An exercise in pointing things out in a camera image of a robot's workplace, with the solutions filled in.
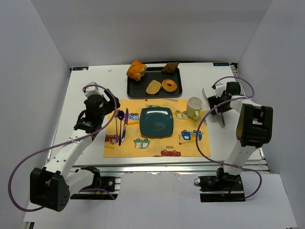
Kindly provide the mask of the metal serving tongs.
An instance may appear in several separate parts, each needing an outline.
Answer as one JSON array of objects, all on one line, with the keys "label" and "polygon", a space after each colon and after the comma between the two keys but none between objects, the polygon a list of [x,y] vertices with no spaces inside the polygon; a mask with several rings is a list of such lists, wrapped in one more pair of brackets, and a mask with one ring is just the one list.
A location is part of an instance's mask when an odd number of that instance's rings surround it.
[{"label": "metal serving tongs", "polygon": [[[205,90],[204,88],[202,89],[202,94],[203,94],[203,98],[205,100],[205,102],[210,105],[208,98],[205,94]],[[217,110],[215,109],[213,112],[211,112],[211,114],[217,119],[219,125],[221,126],[221,128],[225,128],[225,121],[224,121],[224,116],[222,113],[217,112]]]}]

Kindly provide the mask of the orange glazed donut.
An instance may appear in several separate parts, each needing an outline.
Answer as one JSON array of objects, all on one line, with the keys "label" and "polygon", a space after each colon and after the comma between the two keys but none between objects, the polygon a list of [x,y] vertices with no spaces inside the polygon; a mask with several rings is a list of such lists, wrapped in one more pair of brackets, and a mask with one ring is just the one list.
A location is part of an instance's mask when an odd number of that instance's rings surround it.
[{"label": "orange glazed donut", "polygon": [[162,88],[167,92],[167,93],[173,93],[177,90],[177,84],[175,81],[171,79],[165,79],[162,82]]}]

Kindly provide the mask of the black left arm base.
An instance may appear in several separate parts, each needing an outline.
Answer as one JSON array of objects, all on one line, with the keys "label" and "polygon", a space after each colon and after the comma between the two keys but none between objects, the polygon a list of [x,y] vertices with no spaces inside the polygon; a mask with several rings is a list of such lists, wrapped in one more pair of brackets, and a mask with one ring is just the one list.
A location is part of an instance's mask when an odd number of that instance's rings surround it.
[{"label": "black left arm base", "polygon": [[90,172],[93,174],[92,182],[81,188],[81,191],[71,195],[70,199],[77,200],[115,200],[120,189],[120,178],[115,176],[103,176],[98,168],[85,166],[74,171]]}]

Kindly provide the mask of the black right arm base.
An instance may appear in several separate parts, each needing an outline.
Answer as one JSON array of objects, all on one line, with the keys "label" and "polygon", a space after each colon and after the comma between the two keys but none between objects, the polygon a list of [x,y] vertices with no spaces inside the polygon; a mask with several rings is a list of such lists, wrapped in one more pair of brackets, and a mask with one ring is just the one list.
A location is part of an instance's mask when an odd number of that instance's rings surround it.
[{"label": "black right arm base", "polygon": [[235,181],[220,180],[217,176],[200,176],[193,183],[200,190],[202,203],[245,201],[244,187],[240,176]]}]

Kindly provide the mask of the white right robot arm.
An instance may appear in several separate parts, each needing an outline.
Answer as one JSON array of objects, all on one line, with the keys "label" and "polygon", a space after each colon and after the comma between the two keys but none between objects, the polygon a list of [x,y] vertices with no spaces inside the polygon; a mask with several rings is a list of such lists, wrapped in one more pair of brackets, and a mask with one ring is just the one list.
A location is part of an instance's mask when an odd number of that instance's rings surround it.
[{"label": "white right robot arm", "polygon": [[225,127],[223,113],[235,110],[239,113],[236,128],[236,144],[222,165],[217,170],[216,182],[234,184],[238,182],[241,169],[250,155],[264,144],[270,142],[273,128],[273,108],[252,102],[241,94],[238,82],[215,83],[212,88],[215,95],[205,98],[222,128]]}]

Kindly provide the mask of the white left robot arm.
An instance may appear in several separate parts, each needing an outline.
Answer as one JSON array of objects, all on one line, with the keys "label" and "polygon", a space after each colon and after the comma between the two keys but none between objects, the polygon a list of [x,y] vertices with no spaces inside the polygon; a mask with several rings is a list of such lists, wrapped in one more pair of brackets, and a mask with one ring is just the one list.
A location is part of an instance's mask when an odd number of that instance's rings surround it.
[{"label": "white left robot arm", "polygon": [[86,89],[84,93],[85,110],[77,118],[70,141],[43,168],[34,168],[30,174],[32,204],[60,212],[75,193],[101,186],[99,169],[83,166],[73,174],[70,174],[70,170],[94,141],[105,116],[115,114],[120,103],[109,90],[104,90],[104,94],[101,94],[97,88]]}]

